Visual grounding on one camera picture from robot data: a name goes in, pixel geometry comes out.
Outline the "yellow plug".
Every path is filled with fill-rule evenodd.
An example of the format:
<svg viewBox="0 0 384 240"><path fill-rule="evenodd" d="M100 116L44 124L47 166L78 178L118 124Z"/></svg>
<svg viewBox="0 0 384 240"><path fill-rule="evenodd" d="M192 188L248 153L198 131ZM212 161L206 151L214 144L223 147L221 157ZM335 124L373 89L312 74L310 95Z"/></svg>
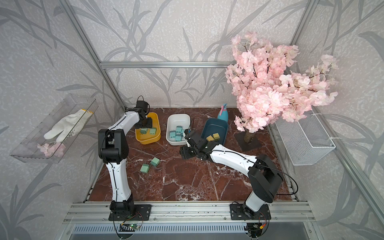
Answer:
<svg viewBox="0 0 384 240"><path fill-rule="evenodd" d="M212 136L208 136L208 137L206 137L206 140L208 142L211 142L211 141L214 141L215 139Z"/></svg>
<svg viewBox="0 0 384 240"><path fill-rule="evenodd" d="M214 133L213 138L215 141L219 141L221 137L220 137L219 133Z"/></svg>

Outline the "green plug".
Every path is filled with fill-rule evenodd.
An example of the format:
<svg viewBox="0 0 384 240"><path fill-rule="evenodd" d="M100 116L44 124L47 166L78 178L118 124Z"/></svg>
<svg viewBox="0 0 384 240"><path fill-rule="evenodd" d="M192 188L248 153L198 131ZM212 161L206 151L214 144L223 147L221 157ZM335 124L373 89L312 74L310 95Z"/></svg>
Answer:
<svg viewBox="0 0 384 240"><path fill-rule="evenodd" d="M161 161L160 159L154 157L154 158L151 160L150 164L156 168L156 167L159 165L160 161Z"/></svg>
<svg viewBox="0 0 384 240"><path fill-rule="evenodd" d="M143 134L143 135L145 135L145 134L147 134L149 131L150 131L150 128L142 128L142 129L140 130L140 133Z"/></svg>
<svg viewBox="0 0 384 240"><path fill-rule="evenodd" d="M155 135L157 133L156 128L150 128L150 135Z"/></svg>
<svg viewBox="0 0 384 240"><path fill-rule="evenodd" d="M142 164L140 172L147 174L150 170L150 165L148 164Z"/></svg>

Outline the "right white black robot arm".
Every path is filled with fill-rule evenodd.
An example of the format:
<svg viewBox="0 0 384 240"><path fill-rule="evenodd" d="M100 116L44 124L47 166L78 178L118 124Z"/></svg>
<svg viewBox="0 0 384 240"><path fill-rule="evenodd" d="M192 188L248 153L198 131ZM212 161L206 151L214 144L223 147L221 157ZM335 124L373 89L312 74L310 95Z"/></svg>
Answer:
<svg viewBox="0 0 384 240"><path fill-rule="evenodd" d="M252 192L243 204L244 211L253 214L272 203L283 183L283 172L266 155L251 156L230 150L215 141L203 139L194 130L185 130L188 154L202 161L225 165L246 177L252 186Z"/></svg>

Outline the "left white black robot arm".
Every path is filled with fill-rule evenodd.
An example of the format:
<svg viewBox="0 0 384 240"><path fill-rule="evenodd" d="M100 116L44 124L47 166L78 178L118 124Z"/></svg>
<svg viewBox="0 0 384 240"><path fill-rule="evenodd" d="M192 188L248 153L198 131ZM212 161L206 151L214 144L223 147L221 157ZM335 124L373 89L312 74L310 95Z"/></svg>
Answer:
<svg viewBox="0 0 384 240"><path fill-rule="evenodd" d="M153 121L147 117L149 110L150 105L146 101L137 100L136 106L127 109L114 125L98 132L99 157L109 171L112 184L113 199L110 210L113 213L135 214L135 204L126 172L129 155L126 135L132 128L152 127Z"/></svg>

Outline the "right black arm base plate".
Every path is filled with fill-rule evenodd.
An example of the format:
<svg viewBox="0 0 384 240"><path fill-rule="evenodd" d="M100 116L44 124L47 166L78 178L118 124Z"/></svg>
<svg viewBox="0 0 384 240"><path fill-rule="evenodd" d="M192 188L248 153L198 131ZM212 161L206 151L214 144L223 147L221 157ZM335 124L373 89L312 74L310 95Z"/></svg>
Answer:
<svg viewBox="0 0 384 240"><path fill-rule="evenodd" d="M231 220L264 220L269 221L271 219L271 213L269 205L264 204L258 211L253 211L245 204L239 204L238 202L232 202L230 204Z"/></svg>

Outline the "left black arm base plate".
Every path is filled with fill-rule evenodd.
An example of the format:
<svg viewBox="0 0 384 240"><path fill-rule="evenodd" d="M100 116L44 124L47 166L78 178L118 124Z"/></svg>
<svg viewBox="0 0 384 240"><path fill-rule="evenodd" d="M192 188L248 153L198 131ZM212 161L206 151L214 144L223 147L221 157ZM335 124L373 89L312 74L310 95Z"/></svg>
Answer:
<svg viewBox="0 0 384 240"><path fill-rule="evenodd" d="M152 205L135 205L133 211L111 210L108 220L111 222L148 221Z"/></svg>

